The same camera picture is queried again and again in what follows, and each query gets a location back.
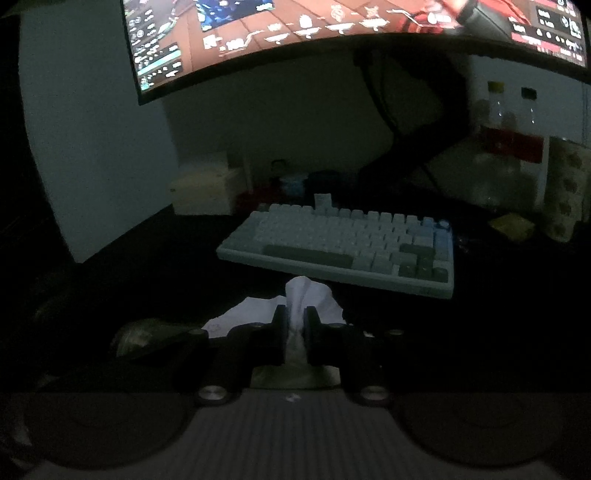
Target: teal highlighted bar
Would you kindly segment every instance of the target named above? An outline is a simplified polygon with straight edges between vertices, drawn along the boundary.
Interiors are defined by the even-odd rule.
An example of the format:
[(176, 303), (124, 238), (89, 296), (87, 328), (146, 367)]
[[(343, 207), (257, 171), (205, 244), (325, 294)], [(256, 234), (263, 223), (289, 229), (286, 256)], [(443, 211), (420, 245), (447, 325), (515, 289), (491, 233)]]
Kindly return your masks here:
[(143, 69), (141, 69), (138, 72), (138, 77), (141, 77), (142, 75), (144, 75), (144, 74), (146, 74), (148, 72), (151, 72), (154, 69), (157, 69), (161, 65), (164, 65), (166, 62), (169, 62), (170, 60), (174, 60), (174, 59), (176, 59), (176, 58), (178, 58), (180, 56), (181, 56), (181, 51), (180, 50), (175, 50), (174, 52), (169, 53), (165, 57), (162, 57), (160, 60), (156, 60), (154, 63), (151, 63), (147, 67), (144, 67)]

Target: blue image on screen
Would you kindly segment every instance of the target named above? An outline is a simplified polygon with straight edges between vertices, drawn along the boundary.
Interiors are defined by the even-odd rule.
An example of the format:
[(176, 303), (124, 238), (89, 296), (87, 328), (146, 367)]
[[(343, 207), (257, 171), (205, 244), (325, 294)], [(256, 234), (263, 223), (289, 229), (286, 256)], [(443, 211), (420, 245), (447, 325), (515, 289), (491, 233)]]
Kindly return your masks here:
[(204, 0), (196, 1), (195, 6), (204, 32), (275, 8), (272, 0)]

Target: bottle cap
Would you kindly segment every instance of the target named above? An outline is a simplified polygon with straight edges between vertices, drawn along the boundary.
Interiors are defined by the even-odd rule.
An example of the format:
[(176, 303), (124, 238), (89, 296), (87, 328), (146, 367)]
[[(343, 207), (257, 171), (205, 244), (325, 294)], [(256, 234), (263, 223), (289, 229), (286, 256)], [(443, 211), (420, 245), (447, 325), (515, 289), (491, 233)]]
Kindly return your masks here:
[(536, 92), (533, 88), (523, 87), (521, 89), (521, 97), (526, 100), (536, 100), (538, 98), (538, 92)]
[(488, 91), (490, 93), (504, 93), (505, 84), (503, 82), (488, 82)]

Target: ribbed gray surface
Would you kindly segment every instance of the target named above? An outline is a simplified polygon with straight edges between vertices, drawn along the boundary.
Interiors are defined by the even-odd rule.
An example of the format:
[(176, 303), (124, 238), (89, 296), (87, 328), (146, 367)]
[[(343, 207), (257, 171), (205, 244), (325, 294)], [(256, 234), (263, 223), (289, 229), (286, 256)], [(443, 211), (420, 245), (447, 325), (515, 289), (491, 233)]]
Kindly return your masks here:
[(541, 462), (502, 471), (450, 465), (407, 439), (389, 413), (341, 390), (246, 390), (197, 412), (166, 450), (110, 471), (44, 463), (29, 480), (561, 480)]

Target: white keyboard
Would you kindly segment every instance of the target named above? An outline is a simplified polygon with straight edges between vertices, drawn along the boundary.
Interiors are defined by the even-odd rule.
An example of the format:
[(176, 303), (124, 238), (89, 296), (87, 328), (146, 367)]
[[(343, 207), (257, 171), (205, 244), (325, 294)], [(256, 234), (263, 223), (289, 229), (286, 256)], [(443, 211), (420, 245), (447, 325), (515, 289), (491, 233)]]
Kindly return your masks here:
[(216, 250), (222, 260), (294, 275), (449, 299), (452, 229), (445, 220), (274, 203)]

